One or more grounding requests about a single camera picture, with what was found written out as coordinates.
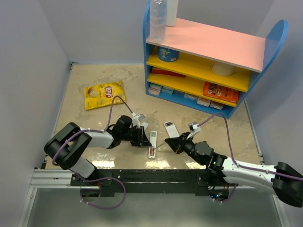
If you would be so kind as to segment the slim white remote control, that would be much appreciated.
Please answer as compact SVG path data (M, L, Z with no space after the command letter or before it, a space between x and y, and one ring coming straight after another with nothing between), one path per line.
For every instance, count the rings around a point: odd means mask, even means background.
M151 131L150 132L150 143L151 143L151 147L156 147L156 145L157 145L157 131ZM148 151L148 158L150 158L150 159L155 159L156 158L156 150L154 151L154 156L153 157L151 157L150 156L150 148L151 147L149 147L149 151Z

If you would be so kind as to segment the red battery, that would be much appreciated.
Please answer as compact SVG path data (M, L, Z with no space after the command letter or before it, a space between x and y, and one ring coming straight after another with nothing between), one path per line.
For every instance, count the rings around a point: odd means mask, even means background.
M151 147L151 148L150 148L150 153L149 153L149 154L150 154L151 157L154 156L154 147Z

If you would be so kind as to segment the wide white remote control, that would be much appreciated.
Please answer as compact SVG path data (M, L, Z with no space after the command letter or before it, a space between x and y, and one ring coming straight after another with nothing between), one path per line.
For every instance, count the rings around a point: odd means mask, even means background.
M174 122L173 122L173 125L169 126L169 127L167 127L165 125L165 123L164 123L164 127L165 127L165 129L167 131L167 134L168 134L169 138L177 138L177 137L179 137L179 132L178 132L178 130L177 130Z

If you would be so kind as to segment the white battery cover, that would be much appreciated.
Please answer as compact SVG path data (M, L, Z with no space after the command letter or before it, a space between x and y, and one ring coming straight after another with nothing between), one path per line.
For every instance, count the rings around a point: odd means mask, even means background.
M141 123L141 126L143 126L143 127L144 127L144 129L146 130L146 129L147 129L147 127L149 126L149 124L148 124L148 123L146 123L146 122L142 122L142 123Z

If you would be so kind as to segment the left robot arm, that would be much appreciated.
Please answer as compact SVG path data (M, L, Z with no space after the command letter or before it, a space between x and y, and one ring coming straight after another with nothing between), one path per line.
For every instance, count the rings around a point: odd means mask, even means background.
M82 157L87 147L112 149L128 141L134 147L150 147L143 126L135 125L134 118L122 115L104 131L84 129L70 122L45 145L44 152L63 170L81 176L86 185L98 181L97 168Z

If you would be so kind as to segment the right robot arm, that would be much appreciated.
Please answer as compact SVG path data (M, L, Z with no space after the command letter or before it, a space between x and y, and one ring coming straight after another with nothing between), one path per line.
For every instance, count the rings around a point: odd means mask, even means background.
M256 165L220 155L206 141L194 143L187 133L167 138L165 143L176 153L185 152L199 165L205 166L209 182L242 184L276 195L280 201L301 208L303 206L303 176L290 165Z

